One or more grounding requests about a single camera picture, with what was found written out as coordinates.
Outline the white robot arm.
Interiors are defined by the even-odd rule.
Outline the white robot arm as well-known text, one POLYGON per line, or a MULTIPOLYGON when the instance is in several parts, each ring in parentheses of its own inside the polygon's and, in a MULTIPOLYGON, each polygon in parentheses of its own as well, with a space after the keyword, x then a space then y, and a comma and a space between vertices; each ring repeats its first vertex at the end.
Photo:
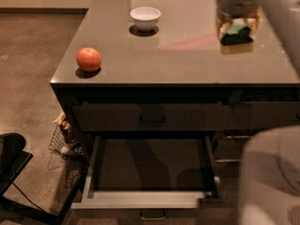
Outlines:
MULTIPOLYGON (((292 65, 300 69, 299 0, 217 0, 217 36, 236 19, 261 8, 292 65)), ((299 225, 300 127, 279 127, 254 135, 240 164, 239 225, 299 225)))

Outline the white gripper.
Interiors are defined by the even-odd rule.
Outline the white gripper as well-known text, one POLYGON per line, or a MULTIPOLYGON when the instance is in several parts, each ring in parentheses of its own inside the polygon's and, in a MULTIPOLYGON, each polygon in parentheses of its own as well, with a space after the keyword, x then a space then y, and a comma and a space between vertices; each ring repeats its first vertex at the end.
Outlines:
POLYGON ((255 0, 217 0, 216 30, 221 45, 230 45, 231 36, 227 31, 232 27, 231 17, 247 17, 249 37, 255 39, 261 18, 255 0))

